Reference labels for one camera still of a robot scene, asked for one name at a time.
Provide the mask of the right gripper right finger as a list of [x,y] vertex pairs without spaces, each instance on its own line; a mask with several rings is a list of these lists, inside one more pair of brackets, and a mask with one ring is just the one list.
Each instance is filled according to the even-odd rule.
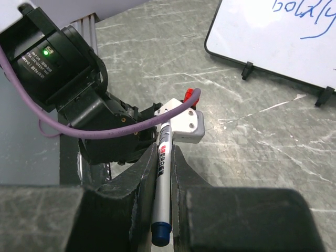
[[175,251],[325,251],[299,192],[212,186],[177,145],[171,164]]

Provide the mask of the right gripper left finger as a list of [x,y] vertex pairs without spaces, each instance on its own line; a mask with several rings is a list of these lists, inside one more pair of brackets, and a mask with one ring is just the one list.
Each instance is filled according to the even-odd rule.
[[157,155],[99,188],[1,186],[1,251],[150,251]]

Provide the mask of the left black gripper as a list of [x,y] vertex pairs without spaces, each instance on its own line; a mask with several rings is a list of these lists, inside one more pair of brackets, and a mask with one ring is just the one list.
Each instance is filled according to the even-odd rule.
[[[154,103],[149,108],[139,111],[124,102],[107,102],[103,110],[84,126],[85,130],[110,130],[133,125],[154,117],[160,108]],[[117,162],[135,163],[147,148],[156,141],[156,126],[141,132],[122,137],[101,140],[79,139],[79,149],[89,164]]]

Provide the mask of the white marker pen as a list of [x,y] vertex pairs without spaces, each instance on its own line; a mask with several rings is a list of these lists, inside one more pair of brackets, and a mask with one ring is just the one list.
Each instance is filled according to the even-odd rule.
[[170,242],[171,226],[171,125],[166,122],[161,125],[159,147],[157,151],[157,177],[153,216],[151,224],[152,244],[164,247]]

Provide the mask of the white whiteboard black frame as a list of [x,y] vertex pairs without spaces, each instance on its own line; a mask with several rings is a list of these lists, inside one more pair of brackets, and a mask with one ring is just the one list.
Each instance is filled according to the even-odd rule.
[[335,1],[221,1],[206,51],[335,87]]

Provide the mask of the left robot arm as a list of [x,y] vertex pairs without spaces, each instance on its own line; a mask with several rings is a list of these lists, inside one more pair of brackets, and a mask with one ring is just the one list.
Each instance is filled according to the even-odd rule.
[[108,88],[104,62],[72,26],[59,29],[29,2],[1,3],[1,47],[32,100],[47,112],[56,110],[69,127],[117,129],[154,116],[160,104],[140,111]]

